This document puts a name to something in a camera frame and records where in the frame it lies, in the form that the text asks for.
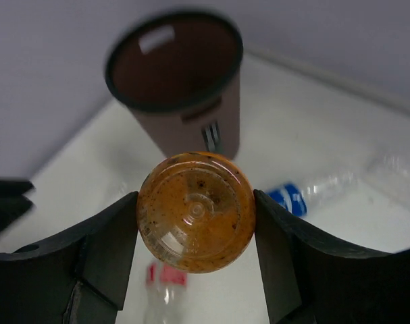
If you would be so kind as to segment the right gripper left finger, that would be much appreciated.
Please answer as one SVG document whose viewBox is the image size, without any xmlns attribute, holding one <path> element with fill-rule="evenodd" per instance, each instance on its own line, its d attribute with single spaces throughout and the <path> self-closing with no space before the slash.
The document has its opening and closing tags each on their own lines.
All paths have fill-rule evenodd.
<svg viewBox="0 0 410 324">
<path fill-rule="evenodd" d="M 0 253 L 0 323 L 115 323 L 138 234 L 131 192 L 58 234 Z"/>
</svg>

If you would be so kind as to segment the red label clear bottle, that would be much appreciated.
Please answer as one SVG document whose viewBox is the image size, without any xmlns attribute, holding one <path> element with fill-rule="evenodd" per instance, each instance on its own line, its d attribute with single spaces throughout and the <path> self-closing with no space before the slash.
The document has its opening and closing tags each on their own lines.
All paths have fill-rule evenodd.
<svg viewBox="0 0 410 324">
<path fill-rule="evenodd" d="M 147 308 L 143 323 L 181 323 L 188 274 L 159 260 L 146 270 Z"/>
</svg>

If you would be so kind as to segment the orange sauce bottle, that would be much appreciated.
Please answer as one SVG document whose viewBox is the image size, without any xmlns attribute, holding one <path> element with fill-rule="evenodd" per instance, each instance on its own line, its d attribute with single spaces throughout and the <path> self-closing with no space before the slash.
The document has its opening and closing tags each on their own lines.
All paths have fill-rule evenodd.
<svg viewBox="0 0 410 324">
<path fill-rule="evenodd" d="M 147 176 L 138 193 L 136 220 L 156 259 L 189 273 L 214 272 L 233 263 L 251 241 L 253 189 L 222 155 L 182 153 Z"/>
</svg>

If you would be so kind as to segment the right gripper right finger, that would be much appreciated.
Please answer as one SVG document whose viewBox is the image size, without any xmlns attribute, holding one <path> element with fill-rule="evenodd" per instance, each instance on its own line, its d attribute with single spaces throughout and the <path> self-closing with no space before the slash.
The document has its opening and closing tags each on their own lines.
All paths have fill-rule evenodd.
<svg viewBox="0 0 410 324">
<path fill-rule="evenodd" d="M 410 249 L 337 238 L 254 192 L 255 241 L 271 323 L 410 323 Z"/>
</svg>

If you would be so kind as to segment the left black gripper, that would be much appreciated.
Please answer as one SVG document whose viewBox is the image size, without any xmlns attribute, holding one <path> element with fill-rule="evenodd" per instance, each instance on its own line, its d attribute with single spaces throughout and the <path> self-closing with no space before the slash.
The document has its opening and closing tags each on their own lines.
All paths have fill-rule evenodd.
<svg viewBox="0 0 410 324">
<path fill-rule="evenodd" d="M 0 233 L 33 208 L 26 197 L 31 190 L 34 186 L 29 180 L 0 178 Z"/>
</svg>

